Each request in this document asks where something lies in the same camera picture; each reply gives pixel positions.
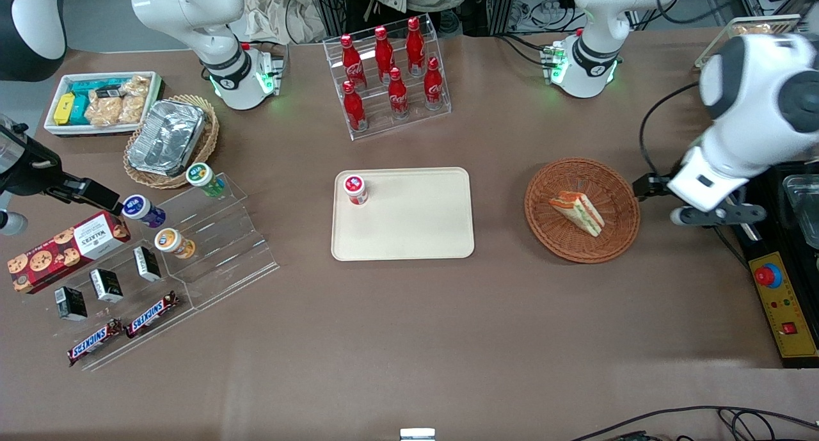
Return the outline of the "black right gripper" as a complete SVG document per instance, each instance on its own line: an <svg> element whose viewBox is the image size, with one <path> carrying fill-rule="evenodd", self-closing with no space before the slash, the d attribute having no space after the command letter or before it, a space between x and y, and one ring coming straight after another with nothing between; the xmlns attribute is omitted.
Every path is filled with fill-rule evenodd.
<svg viewBox="0 0 819 441"><path fill-rule="evenodd" d="M61 158L24 130L2 128L3 153L11 153L9 166L2 165L2 191L17 196L44 194L61 198L65 188L70 201L85 203L111 214L121 214L120 194L88 178L62 179Z"/></svg>

